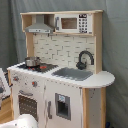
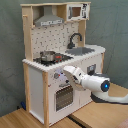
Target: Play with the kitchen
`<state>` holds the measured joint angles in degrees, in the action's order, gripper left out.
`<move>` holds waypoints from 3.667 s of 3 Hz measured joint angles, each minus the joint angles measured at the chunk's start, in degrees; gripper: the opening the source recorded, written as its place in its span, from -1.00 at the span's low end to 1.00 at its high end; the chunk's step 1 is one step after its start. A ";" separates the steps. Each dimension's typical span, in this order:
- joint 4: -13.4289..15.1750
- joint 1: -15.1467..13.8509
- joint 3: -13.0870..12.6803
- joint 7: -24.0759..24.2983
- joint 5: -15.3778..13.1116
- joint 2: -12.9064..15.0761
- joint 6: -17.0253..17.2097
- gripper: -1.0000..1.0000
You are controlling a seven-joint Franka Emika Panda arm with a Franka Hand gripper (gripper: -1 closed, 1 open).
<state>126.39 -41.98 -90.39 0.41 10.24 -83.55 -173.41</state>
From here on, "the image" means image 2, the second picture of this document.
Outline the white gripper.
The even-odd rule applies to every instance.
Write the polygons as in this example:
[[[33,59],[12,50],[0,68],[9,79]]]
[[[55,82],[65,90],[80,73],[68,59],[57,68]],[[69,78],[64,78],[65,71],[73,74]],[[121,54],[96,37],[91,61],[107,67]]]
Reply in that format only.
[[[74,66],[65,66],[63,72],[69,80],[70,85],[78,91],[86,89],[85,84],[87,82],[88,75],[85,74],[81,68]]]

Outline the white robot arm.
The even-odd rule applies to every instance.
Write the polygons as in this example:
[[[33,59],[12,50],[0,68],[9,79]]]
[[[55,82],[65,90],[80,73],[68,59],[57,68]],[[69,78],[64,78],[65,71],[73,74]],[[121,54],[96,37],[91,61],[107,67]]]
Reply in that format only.
[[[63,72],[70,85],[76,90],[90,90],[91,99],[95,103],[112,103],[128,105],[128,94],[124,97],[111,97],[108,95],[110,79],[101,73],[88,75],[79,67],[65,66]]]

